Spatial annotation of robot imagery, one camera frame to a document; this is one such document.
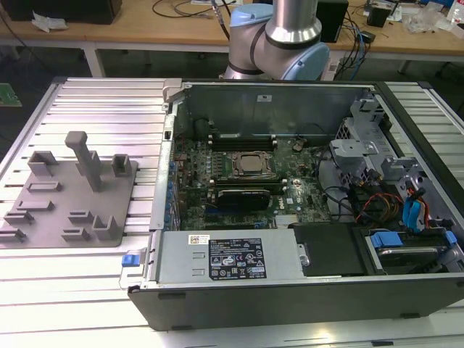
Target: warning label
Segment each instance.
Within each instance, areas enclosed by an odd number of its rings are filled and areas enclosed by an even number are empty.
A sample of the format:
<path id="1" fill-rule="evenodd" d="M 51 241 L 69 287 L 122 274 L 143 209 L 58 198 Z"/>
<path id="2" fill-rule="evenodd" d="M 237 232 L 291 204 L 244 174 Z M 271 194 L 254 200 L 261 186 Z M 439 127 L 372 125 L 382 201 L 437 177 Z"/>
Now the warning label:
<path id="1" fill-rule="evenodd" d="M 266 278 L 261 238 L 210 239 L 210 278 L 214 281 Z"/>

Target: table leg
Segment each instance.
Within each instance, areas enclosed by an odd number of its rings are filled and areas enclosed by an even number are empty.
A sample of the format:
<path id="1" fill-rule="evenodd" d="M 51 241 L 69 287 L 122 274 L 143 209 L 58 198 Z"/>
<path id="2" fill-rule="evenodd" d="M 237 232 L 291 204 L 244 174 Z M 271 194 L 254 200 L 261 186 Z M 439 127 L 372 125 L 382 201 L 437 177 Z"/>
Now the table leg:
<path id="1" fill-rule="evenodd" d="M 150 51 L 144 51 L 144 59 L 145 59 L 145 65 L 149 67 L 152 65 L 152 56 L 150 54 Z"/>
<path id="2" fill-rule="evenodd" d="M 322 81 L 333 81 L 335 78 L 336 70 L 339 67 L 340 60 L 343 59 L 345 51 L 331 51 L 328 57 L 326 68 L 320 78 Z"/>
<path id="3" fill-rule="evenodd" d="M 90 68 L 93 78 L 104 78 L 104 67 L 102 60 L 100 59 L 100 54 L 95 46 L 84 47 L 84 54 L 86 55 L 87 64 Z"/>
<path id="4" fill-rule="evenodd" d="M 406 73 L 406 69 L 409 67 L 409 64 L 411 64 L 411 60 L 403 60 L 401 62 L 401 65 L 399 66 L 398 72 L 402 75 Z"/>

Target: workbench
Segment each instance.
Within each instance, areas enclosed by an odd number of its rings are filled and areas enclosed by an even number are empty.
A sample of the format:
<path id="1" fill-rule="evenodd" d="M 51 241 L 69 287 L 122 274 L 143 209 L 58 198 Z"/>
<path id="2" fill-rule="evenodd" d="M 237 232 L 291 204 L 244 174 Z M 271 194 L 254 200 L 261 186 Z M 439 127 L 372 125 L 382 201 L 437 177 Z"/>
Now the workbench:
<path id="1" fill-rule="evenodd" d="M 155 332 L 120 282 L 122 256 L 146 247 L 164 120 L 163 79 L 68 79 L 54 83 L 0 164 L 0 226 L 30 169 L 34 151 L 75 158 L 68 131 L 85 131 L 100 158 L 126 153 L 138 161 L 120 246 L 99 249 L 0 249 L 2 347 L 462 347 L 464 302 L 427 318 L 360 320 L 257 328 Z M 433 89 L 389 83 L 456 178 L 463 179 L 464 127 Z M 393 136 L 401 139 L 398 132 Z M 399 143 L 408 154 L 408 145 Z M 142 268 L 125 268 L 129 279 Z"/>
<path id="2" fill-rule="evenodd" d="M 105 76 L 100 49 L 228 52 L 228 42 L 215 18 L 164 18 L 153 13 L 153 3 L 152 0 L 123 0 L 123 7 L 112 25 L 68 23 L 68 30 L 45 33 L 30 22 L 10 21 L 9 24 L 29 46 L 84 50 L 91 74 L 97 78 Z M 409 34 L 399 22 L 392 22 L 391 25 L 387 22 L 383 28 L 367 27 L 362 11 L 356 11 L 356 7 L 361 4 L 361 0 L 351 0 L 349 10 L 350 14 L 354 12 L 351 14 L 352 19 L 361 30 L 376 34 L 368 58 L 464 62 L 464 40 L 443 30 Z M 201 9 L 204 7 L 199 5 L 183 7 L 186 12 L 197 12 Z M 168 0 L 162 2 L 157 10 L 170 15 L 174 13 Z M 228 25 L 229 19 L 225 11 L 223 16 Z M 352 44 L 352 36 L 346 28 L 336 43 L 329 44 L 331 58 L 323 79 L 334 78 L 336 66 L 352 49 Z M 2 45 L 21 46 L 0 22 L 0 46 Z"/>

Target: plastic bag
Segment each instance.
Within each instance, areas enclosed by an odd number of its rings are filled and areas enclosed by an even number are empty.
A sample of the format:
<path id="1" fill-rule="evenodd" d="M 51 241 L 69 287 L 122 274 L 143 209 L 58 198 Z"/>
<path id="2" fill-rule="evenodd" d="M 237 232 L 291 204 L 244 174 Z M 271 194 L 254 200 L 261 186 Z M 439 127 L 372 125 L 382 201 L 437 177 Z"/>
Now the plastic bag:
<path id="1" fill-rule="evenodd" d="M 447 18 L 452 24 L 464 23 L 464 0 L 455 0 Z"/>
<path id="2" fill-rule="evenodd" d="M 440 20 L 442 8 L 443 5 L 430 1 L 417 14 L 403 18 L 403 24 L 410 33 L 437 30 L 436 24 Z"/>

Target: wooden table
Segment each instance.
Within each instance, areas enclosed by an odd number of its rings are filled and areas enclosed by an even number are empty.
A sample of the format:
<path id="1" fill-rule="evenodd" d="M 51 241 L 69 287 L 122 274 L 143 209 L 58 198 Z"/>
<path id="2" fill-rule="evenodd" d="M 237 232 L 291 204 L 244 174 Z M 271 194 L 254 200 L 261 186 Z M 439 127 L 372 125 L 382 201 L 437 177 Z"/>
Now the wooden table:
<path id="1" fill-rule="evenodd" d="M 215 18 L 170 19 L 152 12 L 154 0 L 123 0 L 123 7 L 112 25 L 69 23 L 69 29 L 45 33 L 29 22 L 11 22 L 13 31 L 30 46 L 71 47 L 83 49 L 94 77 L 104 76 L 98 49 L 136 49 L 144 51 L 228 52 L 228 42 Z M 362 0 L 351 0 L 350 14 Z M 205 9 L 185 5 L 183 10 Z M 159 12 L 174 15 L 170 0 L 158 7 Z M 351 14 L 361 27 L 376 34 L 368 57 L 402 60 L 464 61 L 464 40 L 439 30 L 435 33 L 409 34 L 402 23 L 386 23 L 383 28 L 368 27 L 366 17 Z M 0 45 L 20 46 L 20 43 L 0 22 Z M 331 48 L 331 61 L 325 79 L 333 78 L 334 65 L 352 48 L 352 37 L 343 29 Z"/>

